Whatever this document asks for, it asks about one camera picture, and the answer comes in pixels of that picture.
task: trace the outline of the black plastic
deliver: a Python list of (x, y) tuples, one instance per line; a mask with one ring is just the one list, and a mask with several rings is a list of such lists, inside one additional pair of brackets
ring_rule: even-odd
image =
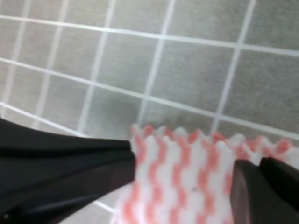
[(230, 195), (234, 224), (298, 224), (297, 212), (276, 194), (259, 167), (235, 162)]
[(130, 183), (122, 140), (44, 133), (0, 119), (0, 223), (56, 224)]
[(259, 166), (272, 189), (299, 211), (299, 171), (273, 158), (263, 158)]

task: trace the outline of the pink and white cloth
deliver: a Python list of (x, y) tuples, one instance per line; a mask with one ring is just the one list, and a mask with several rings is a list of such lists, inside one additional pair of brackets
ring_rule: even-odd
[(117, 224), (232, 224), (229, 193), (236, 159), (266, 156), (299, 168), (299, 149), (260, 136), (206, 136), (200, 130), (132, 127), (135, 182), (121, 193)]

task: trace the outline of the white grout line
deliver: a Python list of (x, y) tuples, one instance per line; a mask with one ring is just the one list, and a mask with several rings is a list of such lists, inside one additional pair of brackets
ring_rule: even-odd
[[(30, 11), (30, 5), (31, 5), (31, 0), (26, 0), (24, 2), (23, 13), (22, 13), (23, 17), (28, 17), (29, 11)], [(23, 41), (23, 37), (24, 37), (24, 33), (25, 33), (25, 28), (26, 28), (26, 22), (21, 21), (17, 39), (16, 39), (16, 43), (14, 46), (14, 52), (13, 52), (13, 56), (12, 56), (13, 61), (18, 61), (18, 59), (19, 59), (22, 41)], [(16, 66), (11, 65), (8, 70), (5, 89), (3, 91), (2, 101), (4, 103), (7, 103), (9, 101), (10, 93), (11, 93), (11, 90), (12, 90), (13, 84), (14, 84), (15, 71), (16, 71)], [(4, 107), (1, 112), (2, 112), (2, 116), (5, 117), (6, 108)]]
[(163, 105), (171, 106), (171, 107), (182, 109), (182, 110), (185, 110), (185, 111), (190, 111), (190, 112), (193, 112), (193, 113), (198, 113), (198, 114), (201, 114), (201, 115), (204, 115), (204, 116), (207, 116), (207, 117), (211, 117), (211, 118), (214, 118), (215, 115), (216, 115), (214, 112), (205, 111), (205, 110), (202, 110), (202, 109), (199, 109), (199, 108), (196, 108), (196, 107), (187, 106), (187, 105), (184, 105), (184, 104), (172, 102), (172, 101), (157, 98), (157, 97), (151, 97), (150, 96), (148, 99), (152, 102), (160, 103), (160, 104), (163, 104)]
[[(165, 13), (164, 23), (163, 23), (162, 30), (161, 30), (162, 37), (165, 37), (167, 34), (167, 31), (168, 31), (168, 28), (170, 26), (170, 22), (172, 19), (172, 14), (174, 11), (175, 4), (176, 4), (176, 0), (169, 1), (168, 7), (167, 7), (167, 10)], [(145, 111), (146, 111), (147, 103), (148, 103), (149, 96), (151, 93), (151, 89), (153, 87), (154, 81), (155, 81), (157, 73), (158, 73), (158, 68), (159, 68), (159, 65), (161, 62), (161, 57), (162, 57), (162, 53), (163, 53), (163, 49), (164, 49), (164, 42), (165, 42), (165, 39), (162, 38), (162, 39), (159, 39), (158, 43), (157, 43), (152, 66), (151, 66), (151, 69), (149, 72), (149, 78), (148, 78), (148, 81), (145, 86), (145, 91), (144, 91), (145, 98), (142, 100), (141, 107), (140, 107), (138, 117), (137, 117), (137, 124), (140, 126), (142, 124), (142, 120), (145, 115)]]
[(29, 64), (24, 64), (24, 63), (21, 63), (21, 62), (15, 62), (15, 61), (5, 59), (5, 58), (1, 58), (1, 57), (0, 57), (0, 61), (10, 63), (10, 64), (15, 64), (17, 66), (21, 66), (21, 67), (36, 70), (36, 71), (40, 71), (40, 72), (43, 72), (43, 73), (50, 73), (54, 76), (66, 78), (66, 79), (73, 80), (73, 81), (76, 81), (76, 82), (91, 84), (91, 85), (100, 87), (100, 88), (105, 89), (105, 90), (111, 90), (111, 91), (114, 91), (114, 92), (123, 93), (123, 94), (130, 95), (130, 96), (137, 97), (137, 98), (143, 98), (143, 96), (144, 96), (143, 94), (138, 93), (138, 92), (133, 92), (133, 91), (121, 89), (121, 88), (110, 86), (110, 85), (107, 85), (107, 84), (92, 82), (92, 81), (87, 80), (87, 79), (67, 75), (67, 74), (64, 74), (64, 73), (60, 73), (60, 72), (56, 72), (56, 71), (52, 71), (52, 70), (48, 70), (48, 69), (44, 69), (44, 68), (39, 68), (39, 67), (29, 65)]
[(105, 90), (111, 90), (111, 91), (114, 91), (114, 92), (123, 93), (123, 94), (129, 95), (129, 96), (132, 96), (132, 97), (136, 97), (136, 98), (144, 98), (144, 94), (142, 94), (142, 93), (121, 89), (121, 88), (114, 87), (114, 86), (107, 85), (107, 84), (91, 82), (91, 85), (97, 86), (97, 87), (105, 89)]
[(62, 126), (62, 125), (59, 125), (59, 124), (56, 124), (56, 123), (54, 123), (54, 122), (52, 122), (52, 121), (49, 121), (49, 120), (40, 118), (40, 117), (38, 117), (38, 116), (36, 116), (36, 115), (34, 115), (34, 114), (28, 113), (28, 112), (26, 112), (26, 111), (23, 111), (23, 110), (21, 110), (21, 109), (19, 109), (19, 108), (14, 107), (14, 106), (5, 104), (5, 103), (3, 103), (3, 102), (0, 102), (0, 105), (3, 106), (3, 107), (5, 107), (5, 108), (8, 108), (8, 109), (10, 109), (10, 110), (12, 110), (12, 111), (18, 112), (18, 113), (20, 113), (20, 114), (22, 114), (22, 115), (25, 115), (25, 116), (27, 116), (27, 117), (30, 117), (30, 118), (32, 118), (32, 119), (39, 120), (39, 121), (41, 121), (41, 122), (43, 122), (43, 123), (45, 123), (45, 124), (47, 124), (47, 125), (50, 125), (50, 126), (52, 126), (52, 127), (55, 127), (55, 128), (60, 129), (60, 130), (62, 130), (62, 131), (71, 133), (71, 134), (76, 135), (76, 136), (79, 136), (79, 137), (85, 137), (85, 138), (88, 137), (87, 135), (78, 133), (78, 132), (76, 132), (76, 131), (74, 131), (74, 130), (72, 130), (72, 129), (69, 129), (69, 128), (64, 127), (64, 126)]
[(111, 213), (114, 213), (114, 209), (109, 207), (108, 205), (105, 205), (104, 203), (102, 202), (99, 202), (99, 201), (94, 201), (93, 204), (105, 209), (106, 211), (109, 211)]
[[(110, 27), (111, 23), (112, 23), (112, 18), (113, 18), (113, 13), (114, 13), (114, 6), (115, 6), (115, 0), (110, 0), (109, 1), (109, 5), (108, 5), (108, 9), (107, 9), (107, 13), (106, 13), (106, 19), (105, 19), (105, 24), (104, 26), (106, 28)], [(92, 74), (91, 74), (91, 81), (93, 83), (97, 82), (97, 78), (99, 75), (99, 70), (100, 70), (100, 66), (101, 66), (101, 62), (103, 59), (103, 55), (104, 55), (104, 50), (105, 50), (105, 46), (106, 46), (106, 42), (108, 39), (108, 32), (103, 32), (101, 35), (101, 38), (99, 40), (99, 44), (96, 50), (96, 55), (95, 55), (95, 59), (93, 62), (93, 68), (92, 68)], [(87, 89), (87, 93), (84, 99), (84, 105), (82, 108), (82, 112), (80, 115), (80, 119), (79, 119), (79, 123), (78, 123), (78, 132), (82, 133), (84, 131), (84, 128), (86, 126), (86, 122), (87, 122), (87, 116), (89, 113), (89, 109), (91, 106), (91, 102), (93, 99), (93, 92), (94, 92), (94, 85), (90, 84), (88, 86)]]
[(255, 5), (256, 5), (256, 0), (250, 0), (249, 1), (247, 12), (245, 14), (244, 23), (243, 23), (243, 26), (242, 26), (242, 29), (241, 29), (241, 33), (240, 33), (238, 42), (237, 42), (237, 47), (234, 51), (233, 59), (232, 59), (232, 62), (230, 64), (230, 67), (228, 69), (228, 75), (227, 75), (226, 81), (224, 83), (224, 88), (223, 88), (221, 98), (220, 98), (220, 101), (219, 101), (219, 105), (218, 105), (218, 108), (217, 108), (217, 111), (216, 111), (216, 117), (215, 117), (215, 119), (213, 121), (213, 124), (212, 124), (211, 133), (216, 132), (217, 129), (218, 129), (220, 116), (223, 113), (224, 106), (225, 106), (225, 103), (226, 103), (227, 98), (228, 98), (228, 93), (229, 93), (232, 81), (234, 79), (235, 69), (238, 65), (238, 61), (239, 61), (241, 50), (242, 50), (242, 45), (245, 41), (246, 34), (247, 34), (248, 29), (249, 29), (249, 25), (250, 25), (250, 21), (251, 21), (251, 17), (252, 17)]
[(236, 43), (231, 43), (231, 42), (213, 41), (213, 40), (207, 40), (207, 39), (183, 37), (183, 36), (173, 36), (173, 35), (165, 35), (164, 39), (170, 40), (170, 41), (199, 43), (199, 44), (204, 44), (204, 45), (226, 47), (226, 48), (235, 48), (237, 46)]
[(256, 129), (259, 131), (264, 131), (264, 132), (268, 132), (271, 134), (281, 135), (286, 138), (299, 140), (299, 134), (276, 129), (276, 128), (273, 128), (270, 126), (265, 126), (265, 125), (253, 123), (253, 122), (238, 119), (238, 118), (232, 118), (232, 117), (226, 116), (226, 115), (221, 115), (221, 120), (231, 122), (231, 123), (241, 125), (241, 126), (250, 127), (250, 128), (253, 128), (253, 129)]
[[(55, 75), (55, 76), (63, 77), (63, 78), (66, 78), (66, 79), (69, 79), (69, 80), (74, 80), (74, 81), (81, 82), (81, 83), (91, 84), (91, 85), (97, 86), (97, 87), (102, 88), (102, 89), (106, 89), (106, 90), (109, 90), (109, 91), (114, 91), (114, 92), (126, 94), (126, 95), (133, 96), (133, 97), (136, 97), (136, 98), (144, 98), (145, 97), (145, 95), (141, 94), (141, 93), (124, 90), (124, 89), (117, 88), (117, 87), (110, 86), (110, 85), (106, 85), (106, 84), (94, 83), (94, 82), (91, 82), (89, 80), (85, 80), (85, 79), (82, 79), (82, 78), (66, 75), (66, 74), (59, 73), (59, 72), (53, 72), (53, 71), (38, 68), (38, 67), (35, 67), (35, 66), (32, 66), (32, 65), (26, 65), (26, 64), (23, 64), (23, 63), (19, 63), (19, 62), (14, 62), (12, 60), (5, 59), (5, 58), (0, 58), (0, 61), (6, 62), (6, 63), (11, 63), (11, 64), (16, 64), (18, 66), (26, 67), (26, 68), (41, 71), (41, 72), (49, 72), (49, 73), (51, 73), (52, 75)], [(167, 105), (167, 106), (170, 106), (170, 107), (174, 107), (174, 108), (190, 111), (190, 112), (193, 112), (193, 113), (201, 114), (201, 115), (204, 115), (204, 116), (207, 116), (207, 117), (212, 117), (213, 118), (216, 115), (214, 112), (205, 111), (205, 110), (202, 110), (202, 109), (199, 109), (199, 108), (183, 105), (183, 104), (180, 104), (180, 103), (176, 103), (176, 102), (172, 102), (172, 101), (169, 101), (169, 100), (156, 98), (156, 97), (152, 97), (152, 96), (149, 96), (148, 100), (150, 100), (152, 102), (160, 103), (160, 104), (163, 104), (163, 105)], [(66, 132), (70, 132), (74, 135), (87, 137), (86, 135), (79, 134), (76, 131), (73, 131), (73, 130), (68, 129), (66, 127), (62, 127), (60, 125), (54, 124), (53, 122), (50, 122), (50, 121), (47, 121), (45, 119), (39, 118), (35, 115), (31, 115), (27, 112), (16, 109), (15, 107), (12, 107), (12, 106), (7, 106), (7, 107), (9, 107), (10, 109), (15, 110), (15, 111), (18, 110), (18, 112), (20, 112), (20, 113), (22, 113), (26, 116), (32, 117), (34, 119), (38, 119), (43, 123), (47, 123), (48, 125), (54, 126), (58, 129), (66, 131)], [(238, 125), (247, 126), (247, 127), (250, 127), (250, 128), (265, 131), (265, 132), (268, 132), (268, 133), (282, 135), (282, 136), (285, 136), (285, 137), (291, 138), (291, 139), (298, 139), (298, 136), (299, 136), (296, 133), (291, 133), (291, 132), (287, 132), (287, 131), (284, 131), (284, 130), (279, 130), (279, 129), (272, 128), (272, 127), (269, 127), (269, 126), (263, 126), (263, 125), (252, 123), (252, 122), (249, 122), (249, 121), (232, 118), (232, 117), (229, 117), (229, 116), (226, 116), (226, 115), (220, 115), (220, 119), (224, 120), (224, 121), (232, 122), (232, 123), (235, 123), (235, 124), (238, 124)]]
[[(79, 29), (89, 29), (89, 30), (96, 30), (96, 31), (108, 32), (108, 33), (135, 35), (135, 36), (142, 36), (142, 37), (154, 38), (154, 39), (164, 39), (164, 40), (171, 40), (171, 41), (178, 41), (178, 42), (198, 43), (198, 44), (227, 47), (227, 48), (235, 48), (237, 46), (237, 44), (233, 43), (233, 42), (213, 41), (213, 40), (207, 40), (207, 39), (201, 39), (201, 38), (192, 38), (192, 37), (183, 37), (183, 36), (174, 36), (174, 35), (152, 34), (152, 33), (138, 32), (138, 31), (134, 31), (134, 30), (127, 30), (127, 29), (95, 27), (95, 26), (88, 26), (88, 25), (83, 25), (83, 24), (39, 20), (39, 19), (31, 19), (31, 18), (21, 18), (21, 17), (9, 16), (9, 15), (0, 15), (0, 18), (8, 19), (8, 20), (15, 20), (15, 21), (43, 23), (43, 24), (55, 25), (55, 26), (72, 27), (72, 28), (79, 28)], [(298, 50), (277, 49), (277, 48), (271, 48), (271, 47), (249, 45), (249, 44), (242, 44), (241, 49), (273, 53), (273, 54), (279, 54), (279, 55), (299, 56)]]
[(260, 51), (265, 53), (272, 53), (277, 55), (288, 55), (288, 56), (299, 56), (299, 50), (287, 50), (287, 49), (278, 49), (278, 48), (269, 48), (255, 45), (244, 44), (242, 46), (244, 50)]
[[(62, 1), (58, 21), (65, 20), (66, 13), (68, 10), (68, 5), (69, 5), (69, 0)], [(53, 69), (57, 51), (58, 51), (58, 46), (59, 46), (62, 29), (63, 29), (62, 26), (56, 27), (53, 42), (51, 45), (51, 52), (50, 52), (50, 55), (49, 55), (49, 58), (47, 61), (47, 66), (46, 66), (47, 70)], [(37, 102), (36, 112), (35, 112), (35, 115), (38, 117), (41, 117), (43, 110), (44, 110), (44, 106), (45, 106), (47, 95), (48, 95), (48, 89), (49, 89), (49, 85), (50, 85), (50, 76), (51, 76), (50, 73), (48, 73), (48, 72), (44, 73), (43, 83), (42, 83), (42, 87), (41, 87), (41, 93), (40, 93), (40, 96), (39, 96), (39, 99)], [(32, 124), (32, 128), (37, 129), (38, 126), (39, 126), (39, 120), (34, 120), (34, 122)]]

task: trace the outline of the tile wall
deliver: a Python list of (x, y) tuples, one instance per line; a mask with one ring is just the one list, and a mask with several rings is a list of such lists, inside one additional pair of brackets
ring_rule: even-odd
[[(1, 116), (96, 138), (149, 123), (298, 144), (298, 11), (296, 0), (0, 0)], [(109, 222), (95, 205), (86, 214)]]

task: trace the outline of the gray tile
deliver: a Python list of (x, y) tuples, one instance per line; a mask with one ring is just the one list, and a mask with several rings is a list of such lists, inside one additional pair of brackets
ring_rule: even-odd
[(157, 41), (124, 34), (109, 34), (98, 81), (143, 92)]
[(116, 1), (113, 28), (160, 33), (169, 0)]
[(54, 70), (90, 79), (100, 35), (99, 31), (64, 28)]
[(169, 34), (236, 42), (248, 0), (178, 0)]
[(111, 215), (110, 212), (101, 207), (90, 204), (66, 218), (60, 224), (108, 224)]
[(168, 126), (173, 130), (177, 127), (183, 127), (189, 132), (199, 128), (208, 134), (212, 121), (212, 118), (204, 115), (155, 102), (149, 102), (142, 125), (145, 126), (147, 124), (151, 124), (155, 128)]
[(166, 42), (152, 95), (215, 111), (233, 50)]
[(241, 54), (225, 114), (299, 133), (299, 59)]
[(111, 208), (114, 208), (116, 203), (117, 203), (117, 200), (120, 196), (120, 194), (122, 193), (122, 191), (126, 188), (127, 186), (124, 186), (124, 187), (121, 187), (121, 188), (118, 188), (117, 190), (101, 197), (98, 201), (108, 205), (109, 207)]
[(33, 123), (33, 119), (30, 117), (27, 117), (21, 113), (18, 113), (16, 111), (10, 110), (10, 109), (6, 109), (6, 113), (5, 113), (5, 120), (11, 121), (15, 124), (19, 124), (21, 126), (25, 126), (25, 127), (31, 127), (32, 123)]
[(27, 23), (19, 61), (37, 67), (46, 67), (54, 32), (55, 26)]
[(299, 49), (299, 1), (257, 1), (246, 43)]
[(65, 127), (76, 129), (87, 87), (84, 83), (52, 76), (43, 117)]
[(9, 66), (7, 63), (0, 62), (0, 101), (2, 101)]
[(70, 0), (66, 21), (104, 26), (108, 0)]
[(65, 132), (63, 130), (60, 130), (58, 128), (55, 128), (53, 126), (47, 125), (45, 123), (39, 123), (38, 130), (53, 134), (62, 134), (62, 135), (72, 135), (71, 133)]
[(29, 18), (57, 21), (62, 0), (32, 0)]
[(12, 58), (19, 24), (19, 21), (0, 19), (0, 57)]
[(96, 88), (85, 133), (92, 137), (129, 139), (136, 122), (141, 99)]
[(41, 72), (17, 67), (8, 103), (29, 113), (35, 113), (42, 82)]
[(1, 0), (0, 14), (22, 16), (25, 0)]

